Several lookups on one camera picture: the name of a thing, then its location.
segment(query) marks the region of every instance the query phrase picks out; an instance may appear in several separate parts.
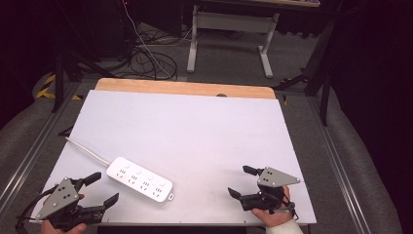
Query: white board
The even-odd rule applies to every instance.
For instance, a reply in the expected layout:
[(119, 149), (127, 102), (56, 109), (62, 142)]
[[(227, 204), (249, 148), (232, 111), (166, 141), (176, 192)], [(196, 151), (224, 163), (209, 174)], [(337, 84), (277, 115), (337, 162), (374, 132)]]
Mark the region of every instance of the white board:
[(108, 161), (122, 156), (173, 182), (173, 200), (159, 204), (108, 178), (103, 164), (67, 142), (45, 188), (65, 176), (102, 172), (101, 180), (81, 189), (80, 205), (100, 206), (119, 192), (103, 222), (260, 225), (228, 193), (228, 187), (243, 195), (259, 191), (258, 176), (245, 174), (244, 165), (300, 178), (289, 186), (298, 222), (316, 222), (276, 99), (90, 91), (70, 137)]

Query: power outlet socket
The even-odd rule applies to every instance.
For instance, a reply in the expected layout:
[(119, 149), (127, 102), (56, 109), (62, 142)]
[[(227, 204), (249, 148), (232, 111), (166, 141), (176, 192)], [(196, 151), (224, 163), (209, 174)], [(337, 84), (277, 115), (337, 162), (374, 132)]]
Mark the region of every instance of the power outlet socket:
[(157, 201), (172, 200), (172, 182), (123, 157), (116, 158), (106, 170), (108, 176)]

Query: wooden table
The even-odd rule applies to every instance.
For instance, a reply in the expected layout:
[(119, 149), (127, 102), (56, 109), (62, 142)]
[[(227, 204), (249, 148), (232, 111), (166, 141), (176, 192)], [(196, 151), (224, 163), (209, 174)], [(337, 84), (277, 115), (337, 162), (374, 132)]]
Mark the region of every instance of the wooden table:
[(100, 79), (97, 82), (95, 89), (101, 91), (122, 91), (193, 96), (217, 96), (221, 94), (231, 98), (276, 98), (274, 91), (268, 87), (114, 78)]

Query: black cable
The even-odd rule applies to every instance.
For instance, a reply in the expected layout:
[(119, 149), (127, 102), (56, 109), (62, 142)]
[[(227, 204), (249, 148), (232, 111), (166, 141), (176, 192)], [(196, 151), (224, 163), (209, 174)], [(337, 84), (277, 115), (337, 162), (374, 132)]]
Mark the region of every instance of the black cable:
[[(117, 74), (124, 74), (122, 77), (136, 75), (145, 78), (152, 78), (154, 80), (168, 80), (175, 77), (175, 80), (177, 80), (177, 64), (173, 58), (161, 53), (152, 53), (152, 55), (150, 55), (146, 50), (139, 47), (133, 48), (131, 57), (132, 59), (130, 60), (128, 67), (134, 73), (118, 72)], [(165, 72), (167, 67), (173, 70), (171, 76), (168, 78), (159, 78), (159, 73)]]
[(175, 37), (175, 36), (172, 36), (172, 35), (170, 35), (170, 34), (168, 34), (168, 33), (166, 33), (166, 32), (163, 32), (163, 31), (159, 31), (159, 30), (147, 30), (147, 31), (143, 31), (141, 34), (140, 34), (140, 36), (141, 36), (141, 38), (143, 39), (143, 42), (145, 43), (145, 44), (150, 44), (150, 43), (152, 43), (152, 42), (156, 42), (157, 40), (160, 40), (160, 39), (163, 39), (163, 38), (167, 38), (167, 37)]
[(15, 225), (15, 229), (18, 232), (18, 234), (27, 234), (27, 231), (24, 228), (24, 220), (25, 219), (33, 219), (31, 217), (27, 217), (26, 214), (28, 213), (28, 211), (30, 211), (30, 209), (32, 209), (42, 198), (44, 198), (45, 196), (52, 194), (55, 189), (57, 188), (57, 185), (55, 185), (53, 188), (46, 190), (45, 192), (43, 192), (42, 194), (40, 194), (39, 196), (37, 196), (25, 209), (24, 211), (21, 213), (20, 216), (17, 216), (18, 219), (18, 223)]
[(288, 197), (285, 195), (285, 193), (282, 193), (283, 194), (283, 197), (286, 199), (286, 201), (287, 202), (285, 202), (283, 199), (282, 199), (282, 202), (284, 203), (284, 205), (286, 206), (286, 208), (289, 210), (289, 211), (291, 211), (291, 214), (292, 214), (292, 217), (295, 217), (296, 216), (296, 218), (294, 218), (295, 220), (298, 220), (300, 217), (298, 216), (298, 214), (297, 214), (297, 212), (295, 211), (295, 204), (293, 203), (293, 202), (291, 202), (291, 201), (289, 201), (289, 199), (288, 199)]

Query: white cable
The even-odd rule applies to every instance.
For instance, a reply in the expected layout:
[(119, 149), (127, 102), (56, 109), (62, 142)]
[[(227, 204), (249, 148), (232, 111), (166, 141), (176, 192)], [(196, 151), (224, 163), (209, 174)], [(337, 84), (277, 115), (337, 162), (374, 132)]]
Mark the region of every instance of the white cable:
[(79, 148), (85, 150), (85, 151), (88, 152), (90, 155), (94, 156), (97, 160), (99, 160), (100, 162), (104, 163), (106, 166), (108, 166), (108, 167), (110, 166), (110, 163), (109, 163), (109, 162), (107, 162), (106, 160), (100, 158), (99, 156), (97, 156), (96, 154), (94, 154), (93, 152), (91, 152), (90, 149), (88, 149), (87, 147), (83, 146), (82, 144), (76, 142), (75, 140), (73, 140), (73, 139), (71, 139), (71, 138), (69, 138), (69, 137), (67, 137), (66, 139), (67, 139), (68, 141), (74, 143), (75, 145), (77, 145)]
[[(134, 32), (136, 33), (136, 36), (139, 37), (140, 41), (142, 42), (143, 46), (145, 47), (146, 51), (149, 52), (149, 55), (151, 55), (152, 59), (154, 59), (154, 61), (158, 64), (158, 61), (155, 59), (155, 57), (152, 55), (151, 51), (149, 51), (149, 49), (146, 47), (145, 43), (143, 42), (143, 39), (139, 36), (139, 33), (137, 33), (136, 31), (136, 26), (134, 25), (133, 19), (131, 19), (129, 13), (128, 13), (128, 9), (127, 9), (127, 5), (125, 5), (125, 2), (122, 0), (121, 1), (124, 5), (125, 8), (125, 13), (127, 14), (127, 17), (129, 18), (129, 20), (131, 21), (131, 24), (133, 25), (133, 29)], [(161, 68), (161, 70), (163, 70), (170, 79), (172, 79), (172, 77), (170, 76), (169, 73), (167, 73), (159, 64), (158, 64), (159, 68)]]

